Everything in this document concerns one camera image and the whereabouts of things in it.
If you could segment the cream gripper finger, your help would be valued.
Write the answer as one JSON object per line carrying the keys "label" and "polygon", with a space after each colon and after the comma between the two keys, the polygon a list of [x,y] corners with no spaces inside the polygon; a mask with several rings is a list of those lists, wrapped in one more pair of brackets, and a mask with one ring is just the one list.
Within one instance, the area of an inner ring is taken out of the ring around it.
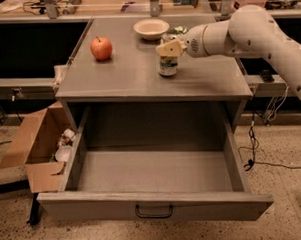
{"label": "cream gripper finger", "polygon": [[160,44],[155,48],[155,50],[160,57],[180,57],[186,50],[186,45],[184,44],[184,41],[174,39],[172,41]]}

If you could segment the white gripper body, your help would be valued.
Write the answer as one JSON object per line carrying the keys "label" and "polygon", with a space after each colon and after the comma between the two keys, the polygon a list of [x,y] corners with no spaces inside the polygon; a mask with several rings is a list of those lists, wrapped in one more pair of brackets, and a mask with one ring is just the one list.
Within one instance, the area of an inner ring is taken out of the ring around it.
{"label": "white gripper body", "polygon": [[235,42],[229,36],[229,21],[208,23],[191,28],[184,36],[187,54],[194,58],[235,56]]}

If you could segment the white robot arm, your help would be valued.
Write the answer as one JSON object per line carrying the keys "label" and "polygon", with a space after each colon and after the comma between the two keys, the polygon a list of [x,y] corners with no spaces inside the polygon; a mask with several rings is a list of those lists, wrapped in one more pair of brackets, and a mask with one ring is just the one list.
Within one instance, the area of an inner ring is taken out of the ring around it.
{"label": "white robot arm", "polygon": [[262,58],[278,73],[301,101],[301,44],[287,36],[262,7],[247,5],[227,21],[191,28],[180,38],[156,48],[159,56],[194,58],[223,55]]}

